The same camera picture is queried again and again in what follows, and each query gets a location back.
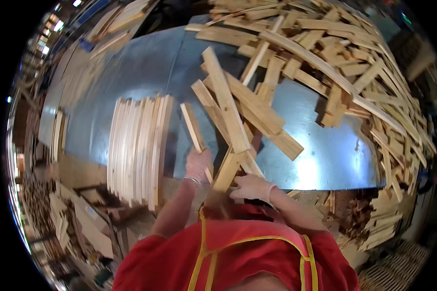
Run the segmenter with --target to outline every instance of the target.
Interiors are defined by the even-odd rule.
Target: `hand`
[[[210,149],[199,153],[192,147],[186,159],[186,177],[196,179],[199,183],[207,182],[205,169],[209,165],[211,157]]]
[[[238,184],[239,188],[230,193],[230,197],[233,199],[260,199],[269,203],[270,191],[277,187],[275,184],[255,175],[235,177],[234,181]]]

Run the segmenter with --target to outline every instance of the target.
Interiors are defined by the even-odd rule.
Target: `forearm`
[[[327,227],[309,210],[304,209],[296,200],[274,187],[270,202],[281,213],[288,226],[301,234],[311,235],[327,231]]]
[[[197,188],[198,186],[192,180],[181,180],[175,195],[157,217],[151,235],[170,238],[185,228]]]

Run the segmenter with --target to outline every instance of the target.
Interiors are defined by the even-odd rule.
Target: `red shirt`
[[[310,240],[319,290],[358,291],[357,274],[343,257],[333,235],[321,232],[312,235]],[[180,231],[169,240],[149,236],[139,241],[118,268],[113,290],[187,290],[200,242],[200,223]],[[218,255],[212,290],[225,290],[264,271],[277,276],[290,290],[299,291],[300,258],[300,253],[292,245],[277,239],[233,245]],[[204,259],[203,266],[209,264],[210,256]],[[205,282],[199,280],[196,289],[203,290],[202,286]]]

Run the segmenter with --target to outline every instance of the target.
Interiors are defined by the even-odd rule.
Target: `bright light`
[[[50,49],[49,49],[49,47],[48,46],[44,46],[44,48],[42,49],[42,53],[44,54],[44,55],[46,55],[46,54],[48,54],[48,51],[49,51]]]
[[[63,28],[63,25],[64,25],[63,21],[59,20],[59,21],[57,22],[57,24],[55,24],[55,27],[53,28],[53,30],[54,30],[54,31],[59,31],[60,29]]]

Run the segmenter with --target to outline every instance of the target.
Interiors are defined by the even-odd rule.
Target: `blue object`
[[[89,42],[84,38],[79,39],[79,45],[83,50],[87,51],[88,53],[90,53],[92,49],[95,47],[95,44]]]

